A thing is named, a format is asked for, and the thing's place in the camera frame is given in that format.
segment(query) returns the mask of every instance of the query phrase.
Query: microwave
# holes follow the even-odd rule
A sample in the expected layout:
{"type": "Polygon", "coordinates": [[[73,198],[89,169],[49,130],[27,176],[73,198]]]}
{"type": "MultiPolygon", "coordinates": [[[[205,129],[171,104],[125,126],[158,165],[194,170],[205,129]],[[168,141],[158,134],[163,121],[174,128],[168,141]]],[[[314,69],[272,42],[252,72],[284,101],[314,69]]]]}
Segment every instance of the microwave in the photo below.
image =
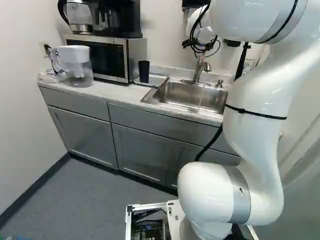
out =
{"type": "Polygon", "coordinates": [[[116,38],[84,34],[64,35],[67,45],[90,47],[93,77],[98,81],[132,82],[139,77],[139,61],[147,60],[146,38],[116,38]]]}

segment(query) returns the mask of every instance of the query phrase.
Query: microwave door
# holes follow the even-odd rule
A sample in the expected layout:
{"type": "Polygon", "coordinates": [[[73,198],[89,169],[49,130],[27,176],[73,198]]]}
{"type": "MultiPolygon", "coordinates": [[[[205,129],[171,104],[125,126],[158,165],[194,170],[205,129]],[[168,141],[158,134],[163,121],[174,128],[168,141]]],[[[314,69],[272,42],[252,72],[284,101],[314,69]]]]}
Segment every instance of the microwave door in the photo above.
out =
{"type": "Polygon", "coordinates": [[[94,74],[126,78],[124,46],[91,41],[67,40],[68,45],[85,45],[91,48],[90,58],[94,74]]]}

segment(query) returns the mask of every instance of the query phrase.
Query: electrical outlet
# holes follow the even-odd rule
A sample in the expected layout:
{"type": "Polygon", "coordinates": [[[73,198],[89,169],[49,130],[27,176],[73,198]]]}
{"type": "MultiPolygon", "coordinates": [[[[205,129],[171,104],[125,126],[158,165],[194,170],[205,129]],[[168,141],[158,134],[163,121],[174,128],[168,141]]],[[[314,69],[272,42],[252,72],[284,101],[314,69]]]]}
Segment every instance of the electrical outlet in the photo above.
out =
{"type": "Polygon", "coordinates": [[[41,54],[42,54],[42,56],[43,56],[44,58],[47,58],[47,57],[48,57],[48,55],[47,55],[47,53],[46,53],[46,49],[45,49],[45,45],[46,45],[46,44],[50,46],[50,44],[49,44],[47,41],[40,41],[40,42],[38,42],[38,45],[39,45],[40,50],[41,50],[41,54]]]}

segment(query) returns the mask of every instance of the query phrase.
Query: gray carpet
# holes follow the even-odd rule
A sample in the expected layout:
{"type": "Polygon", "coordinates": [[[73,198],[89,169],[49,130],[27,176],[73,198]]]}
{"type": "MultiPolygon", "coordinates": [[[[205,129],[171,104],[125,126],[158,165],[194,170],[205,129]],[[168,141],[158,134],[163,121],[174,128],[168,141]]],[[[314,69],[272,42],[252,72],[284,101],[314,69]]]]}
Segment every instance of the gray carpet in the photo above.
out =
{"type": "Polygon", "coordinates": [[[71,159],[0,230],[32,240],[124,240],[128,204],[177,197],[71,159]]]}

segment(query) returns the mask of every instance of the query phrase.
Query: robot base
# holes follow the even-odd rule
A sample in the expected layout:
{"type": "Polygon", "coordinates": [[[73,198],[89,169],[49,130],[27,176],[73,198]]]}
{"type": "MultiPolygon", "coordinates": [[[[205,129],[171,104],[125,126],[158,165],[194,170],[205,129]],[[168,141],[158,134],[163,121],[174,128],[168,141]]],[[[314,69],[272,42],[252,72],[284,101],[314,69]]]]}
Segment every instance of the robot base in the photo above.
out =
{"type": "Polygon", "coordinates": [[[232,233],[232,224],[223,222],[211,222],[210,233],[203,232],[187,219],[179,200],[168,201],[166,211],[172,240],[223,240],[232,233]]]}

